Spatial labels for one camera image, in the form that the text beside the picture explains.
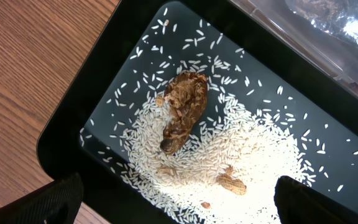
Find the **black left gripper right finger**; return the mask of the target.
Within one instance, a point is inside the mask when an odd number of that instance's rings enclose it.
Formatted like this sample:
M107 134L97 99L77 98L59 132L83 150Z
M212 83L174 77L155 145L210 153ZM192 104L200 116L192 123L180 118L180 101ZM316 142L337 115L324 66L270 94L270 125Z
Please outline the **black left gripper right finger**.
M358 213L289 176L277 180L274 203L282 224L358 224Z

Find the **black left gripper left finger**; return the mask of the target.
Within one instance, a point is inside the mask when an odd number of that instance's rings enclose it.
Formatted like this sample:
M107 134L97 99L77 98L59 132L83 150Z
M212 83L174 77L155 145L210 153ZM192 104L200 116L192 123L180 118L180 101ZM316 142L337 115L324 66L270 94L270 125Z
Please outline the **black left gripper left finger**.
M0 224L72 224L83 192L80 175L72 173L0 208Z

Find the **brown food scrap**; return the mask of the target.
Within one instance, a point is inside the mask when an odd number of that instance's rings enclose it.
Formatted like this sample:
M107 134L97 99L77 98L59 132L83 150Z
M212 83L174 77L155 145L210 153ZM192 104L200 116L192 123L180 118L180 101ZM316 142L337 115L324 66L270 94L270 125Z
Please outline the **brown food scrap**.
M207 77L196 72L177 75L166 87L163 99L170 107L171 122L163 130L160 149L174 154L186 143L208 102Z

